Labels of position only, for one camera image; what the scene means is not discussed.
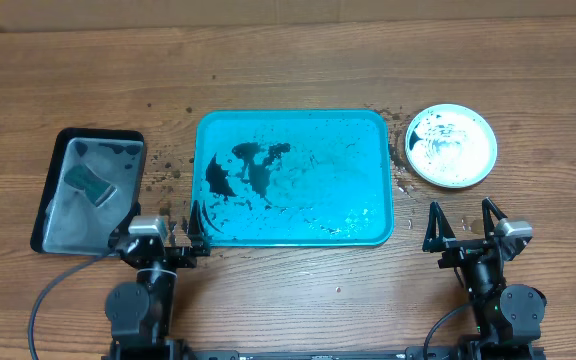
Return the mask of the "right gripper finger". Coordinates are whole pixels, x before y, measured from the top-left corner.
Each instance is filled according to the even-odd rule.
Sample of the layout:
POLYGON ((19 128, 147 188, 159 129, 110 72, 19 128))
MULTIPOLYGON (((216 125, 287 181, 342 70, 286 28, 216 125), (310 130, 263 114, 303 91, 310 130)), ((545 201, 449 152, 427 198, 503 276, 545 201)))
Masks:
POLYGON ((436 201, 432 202, 429 207, 429 220, 422 250, 445 251, 455 241, 455 234, 439 203, 436 201))
POLYGON ((489 197, 486 197, 482 200, 482 217, 484 234, 489 235, 495 228, 493 218, 501 221, 506 218, 506 215, 489 197))

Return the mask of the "light blue speckled plate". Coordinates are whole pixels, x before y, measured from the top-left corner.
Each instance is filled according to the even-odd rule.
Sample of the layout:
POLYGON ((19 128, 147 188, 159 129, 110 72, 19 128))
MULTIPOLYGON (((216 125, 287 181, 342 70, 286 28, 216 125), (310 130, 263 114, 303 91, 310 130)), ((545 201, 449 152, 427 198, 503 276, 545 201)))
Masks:
POLYGON ((412 169, 444 188, 481 182, 495 166, 498 143, 492 127, 477 112, 457 104, 437 104, 419 112, 405 134, 412 169))

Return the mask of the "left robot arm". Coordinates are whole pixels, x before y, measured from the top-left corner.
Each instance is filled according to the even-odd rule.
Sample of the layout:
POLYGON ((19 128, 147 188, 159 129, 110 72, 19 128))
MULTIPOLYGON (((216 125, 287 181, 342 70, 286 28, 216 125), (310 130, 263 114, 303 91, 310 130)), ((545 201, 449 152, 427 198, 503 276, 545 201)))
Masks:
POLYGON ((189 246, 167 246, 163 217, 132 211, 109 237, 118 257, 136 270, 136 280, 117 285, 105 301, 113 343, 108 359, 190 360, 196 355, 183 339, 169 337, 179 269, 194 268, 210 254, 200 206, 191 207, 189 246))

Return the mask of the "teal sponge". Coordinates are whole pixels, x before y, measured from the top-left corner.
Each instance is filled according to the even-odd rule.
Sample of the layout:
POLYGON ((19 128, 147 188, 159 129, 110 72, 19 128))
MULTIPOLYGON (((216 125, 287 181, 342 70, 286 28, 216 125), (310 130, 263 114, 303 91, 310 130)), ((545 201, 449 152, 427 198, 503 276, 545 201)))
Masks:
POLYGON ((95 207, 99 207, 116 190, 114 185, 98 177, 83 164, 76 165, 68 170, 64 176, 64 181, 71 187, 81 191, 95 207))

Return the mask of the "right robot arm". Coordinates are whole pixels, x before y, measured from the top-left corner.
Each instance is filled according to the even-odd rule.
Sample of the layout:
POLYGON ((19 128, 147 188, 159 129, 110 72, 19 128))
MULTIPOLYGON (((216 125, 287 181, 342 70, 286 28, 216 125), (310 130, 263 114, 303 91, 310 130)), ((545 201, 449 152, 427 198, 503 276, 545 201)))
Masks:
POLYGON ((429 222, 422 250, 439 253, 438 267, 451 269, 468 302, 451 310, 429 330, 421 347, 423 359, 543 359, 542 348, 533 346, 541 337, 547 299, 538 289, 509 285, 505 264, 514 260, 533 238, 532 226, 511 220, 489 198, 482 201, 484 235, 480 239, 456 238, 438 202, 429 206, 429 222), (437 330, 457 314, 471 309, 477 327, 462 335, 450 348, 432 347, 437 330))

